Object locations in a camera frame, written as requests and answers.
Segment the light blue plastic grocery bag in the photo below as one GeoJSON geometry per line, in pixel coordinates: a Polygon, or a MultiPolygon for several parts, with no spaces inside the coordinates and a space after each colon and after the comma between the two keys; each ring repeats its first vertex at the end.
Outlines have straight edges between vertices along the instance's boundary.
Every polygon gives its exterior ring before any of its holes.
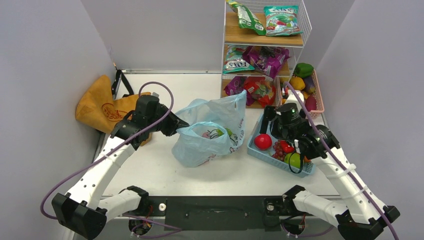
{"type": "Polygon", "coordinates": [[[171,152],[185,167],[194,168],[237,151],[246,136],[247,92],[214,100],[195,99],[176,116],[189,124],[177,130],[178,140],[171,152]],[[218,136],[216,129],[233,135],[218,136]]]}

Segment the green toy grapes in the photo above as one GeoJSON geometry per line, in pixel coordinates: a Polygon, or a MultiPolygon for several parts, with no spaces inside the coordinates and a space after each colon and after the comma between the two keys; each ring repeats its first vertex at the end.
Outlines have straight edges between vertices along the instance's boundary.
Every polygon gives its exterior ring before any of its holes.
{"type": "Polygon", "coordinates": [[[229,128],[225,128],[225,131],[216,129],[216,133],[219,137],[225,134],[229,135],[230,137],[233,135],[233,132],[229,128]]]}

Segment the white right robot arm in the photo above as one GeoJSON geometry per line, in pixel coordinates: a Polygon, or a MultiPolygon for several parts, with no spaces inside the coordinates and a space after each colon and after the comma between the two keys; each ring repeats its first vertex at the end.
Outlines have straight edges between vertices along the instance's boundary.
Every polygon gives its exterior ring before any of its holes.
{"type": "Polygon", "coordinates": [[[301,159],[310,160],[343,200],[337,203],[295,185],[282,195],[286,213],[318,217],[337,228],[345,240],[374,240],[385,228],[399,238],[393,227],[399,210],[373,194],[327,126],[315,125],[308,112],[301,115],[295,103],[286,103],[264,108],[260,133],[286,141],[301,159]]]}

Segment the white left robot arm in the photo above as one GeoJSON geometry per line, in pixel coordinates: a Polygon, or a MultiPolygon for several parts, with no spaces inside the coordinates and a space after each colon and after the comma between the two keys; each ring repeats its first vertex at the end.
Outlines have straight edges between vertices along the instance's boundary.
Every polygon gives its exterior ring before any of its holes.
{"type": "Polygon", "coordinates": [[[141,95],[135,109],[117,122],[97,159],[66,194],[57,193],[52,207],[58,222],[84,237],[95,239],[106,223],[129,211],[143,215],[149,210],[148,193],[136,186],[113,197],[102,195],[123,163],[154,132],[170,137],[189,123],[180,119],[157,96],[141,95]]]}

